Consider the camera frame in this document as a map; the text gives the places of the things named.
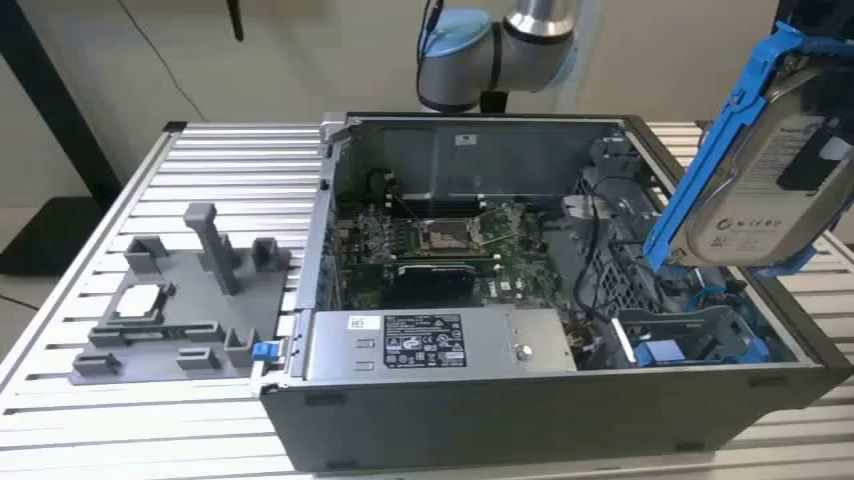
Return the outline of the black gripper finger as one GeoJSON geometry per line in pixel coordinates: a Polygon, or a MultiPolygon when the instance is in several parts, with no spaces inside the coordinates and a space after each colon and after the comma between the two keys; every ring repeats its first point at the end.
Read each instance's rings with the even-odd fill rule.
{"type": "Polygon", "coordinates": [[[819,70],[805,82],[800,98],[808,116],[804,143],[776,179],[784,191],[816,191],[841,162],[840,147],[821,154],[824,147],[841,141],[852,145],[852,68],[819,70]]]}

